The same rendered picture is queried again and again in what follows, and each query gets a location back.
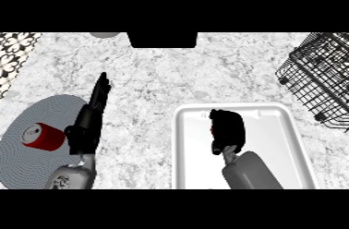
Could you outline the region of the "red can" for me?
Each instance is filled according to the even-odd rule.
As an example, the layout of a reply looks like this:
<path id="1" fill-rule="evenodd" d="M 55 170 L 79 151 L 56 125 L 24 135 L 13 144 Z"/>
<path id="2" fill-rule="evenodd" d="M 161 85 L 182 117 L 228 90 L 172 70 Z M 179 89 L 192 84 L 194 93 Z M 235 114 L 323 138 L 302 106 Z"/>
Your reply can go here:
<path id="1" fill-rule="evenodd" d="M 22 133 L 22 144 L 43 151 L 55 151 L 64 141 L 64 132 L 45 123 L 33 124 Z"/>

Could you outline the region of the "black and white patterned tile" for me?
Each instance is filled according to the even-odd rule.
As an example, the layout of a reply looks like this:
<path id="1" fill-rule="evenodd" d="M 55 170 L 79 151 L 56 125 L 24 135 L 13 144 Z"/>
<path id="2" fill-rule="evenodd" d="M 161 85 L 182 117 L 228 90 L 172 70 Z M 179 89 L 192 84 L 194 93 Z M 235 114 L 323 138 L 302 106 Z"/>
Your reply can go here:
<path id="1" fill-rule="evenodd" d="M 42 35 L 40 32 L 0 32 L 0 99 L 9 92 Z"/>

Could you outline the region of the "grey round object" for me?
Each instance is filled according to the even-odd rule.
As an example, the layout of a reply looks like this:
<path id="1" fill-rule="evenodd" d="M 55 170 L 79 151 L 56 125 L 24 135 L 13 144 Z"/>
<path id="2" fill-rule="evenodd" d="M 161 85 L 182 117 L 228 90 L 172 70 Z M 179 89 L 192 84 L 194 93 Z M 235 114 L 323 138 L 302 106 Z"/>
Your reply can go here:
<path id="1" fill-rule="evenodd" d="M 120 32 L 90 32 L 92 36 L 99 39 L 113 38 Z"/>

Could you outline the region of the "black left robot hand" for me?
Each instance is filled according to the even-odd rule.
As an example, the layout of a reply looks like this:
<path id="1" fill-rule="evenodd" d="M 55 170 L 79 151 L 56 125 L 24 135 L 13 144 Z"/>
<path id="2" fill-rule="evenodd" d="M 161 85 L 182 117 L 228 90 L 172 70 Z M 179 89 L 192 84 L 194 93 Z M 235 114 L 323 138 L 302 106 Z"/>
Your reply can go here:
<path id="1" fill-rule="evenodd" d="M 96 153 L 110 91 L 110 80 L 107 73 L 102 72 L 93 88 L 90 101 L 82 106 L 74 125 L 68 126 L 64 130 L 71 155 Z"/>

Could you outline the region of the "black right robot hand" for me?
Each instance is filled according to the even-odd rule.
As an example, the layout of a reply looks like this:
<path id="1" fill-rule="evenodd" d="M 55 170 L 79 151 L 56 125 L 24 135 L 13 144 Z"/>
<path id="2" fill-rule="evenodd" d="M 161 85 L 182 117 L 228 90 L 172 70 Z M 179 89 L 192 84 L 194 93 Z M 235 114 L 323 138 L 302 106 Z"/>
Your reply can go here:
<path id="1" fill-rule="evenodd" d="M 216 110 L 210 111 L 212 119 L 212 152 L 221 155 L 226 146 L 235 146 L 235 153 L 241 152 L 246 144 L 246 127 L 241 115 L 237 112 Z"/>

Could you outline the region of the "white rectangular tray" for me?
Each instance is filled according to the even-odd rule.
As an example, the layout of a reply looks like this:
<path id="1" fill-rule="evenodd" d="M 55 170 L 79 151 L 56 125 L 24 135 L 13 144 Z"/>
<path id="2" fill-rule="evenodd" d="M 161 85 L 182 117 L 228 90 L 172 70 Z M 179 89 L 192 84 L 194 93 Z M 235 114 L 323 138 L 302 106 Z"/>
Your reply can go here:
<path id="1" fill-rule="evenodd" d="M 294 118 L 278 102 L 192 103 L 178 107 L 172 124 L 172 187 L 226 189 L 223 158 L 212 153 L 212 110 L 243 116 L 246 145 L 262 158 L 286 189 L 317 189 L 317 176 L 306 156 Z"/>

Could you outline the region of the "black appliance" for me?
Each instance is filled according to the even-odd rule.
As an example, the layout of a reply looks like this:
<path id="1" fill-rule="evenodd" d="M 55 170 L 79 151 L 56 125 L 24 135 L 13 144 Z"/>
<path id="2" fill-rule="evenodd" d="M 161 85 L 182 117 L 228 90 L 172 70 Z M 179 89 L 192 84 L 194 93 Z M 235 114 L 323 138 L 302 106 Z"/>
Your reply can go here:
<path id="1" fill-rule="evenodd" d="M 194 48 L 197 46 L 197 32 L 129 32 L 133 48 Z"/>

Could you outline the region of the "grey round placemat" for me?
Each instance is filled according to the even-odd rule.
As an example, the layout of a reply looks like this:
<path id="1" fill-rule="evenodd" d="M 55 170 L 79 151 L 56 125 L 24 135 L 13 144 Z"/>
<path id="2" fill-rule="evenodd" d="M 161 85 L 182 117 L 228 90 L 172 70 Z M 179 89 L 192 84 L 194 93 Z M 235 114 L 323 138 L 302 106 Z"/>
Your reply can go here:
<path id="1" fill-rule="evenodd" d="M 74 125 L 86 101 L 74 95 L 55 95 L 37 101 L 12 121 L 0 139 L 0 183 L 8 189 L 45 188 L 49 176 L 64 165 L 77 165 L 80 157 L 70 154 L 65 139 L 55 151 L 43 151 L 22 144 L 22 133 L 36 123 L 64 132 Z"/>

